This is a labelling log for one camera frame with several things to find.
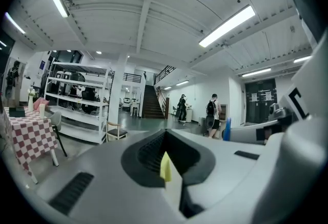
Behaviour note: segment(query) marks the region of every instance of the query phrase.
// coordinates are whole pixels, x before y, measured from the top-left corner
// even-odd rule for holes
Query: black pants
[[[187,111],[186,109],[181,109],[180,110],[180,115],[179,115],[179,120],[182,120],[182,121],[186,121],[186,115],[187,115]]]

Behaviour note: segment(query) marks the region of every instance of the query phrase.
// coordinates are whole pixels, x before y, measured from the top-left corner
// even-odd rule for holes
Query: poster
[[[257,93],[252,94],[251,102],[257,102]]]
[[[265,101],[272,101],[271,91],[265,92]]]

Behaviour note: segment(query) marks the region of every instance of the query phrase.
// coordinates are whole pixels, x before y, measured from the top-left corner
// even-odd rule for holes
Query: white ceiling
[[[127,50],[129,61],[140,66],[162,69],[171,65],[204,74],[225,65],[236,73],[250,71],[261,63],[292,60],[295,52],[309,53],[309,42],[296,13],[282,17],[295,7],[293,0],[72,2],[74,5],[65,3],[69,19],[61,17],[52,0],[16,0],[9,13],[26,31],[26,37],[6,22],[3,28],[36,51],[73,49],[89,51],[98,58],[95,51],[102,51],[101,58],[117,59]],[[246,5],[253,7],[255,17],[212,46],[198,44]],[[257,25],[263,28],[256,30]],[[240,39],[247,31],[250,34]]]

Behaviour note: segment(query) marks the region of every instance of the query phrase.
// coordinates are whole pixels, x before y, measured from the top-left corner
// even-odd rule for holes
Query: blue object
[[[231,117],[228,117],[223,134],[223,141],[230,141]]]

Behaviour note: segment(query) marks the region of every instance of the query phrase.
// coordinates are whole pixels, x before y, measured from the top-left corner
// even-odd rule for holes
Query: door
[[[246,122],[264,123],[268,121],[269,107],[277,103],[275,79],[257,81],[246,87]]]

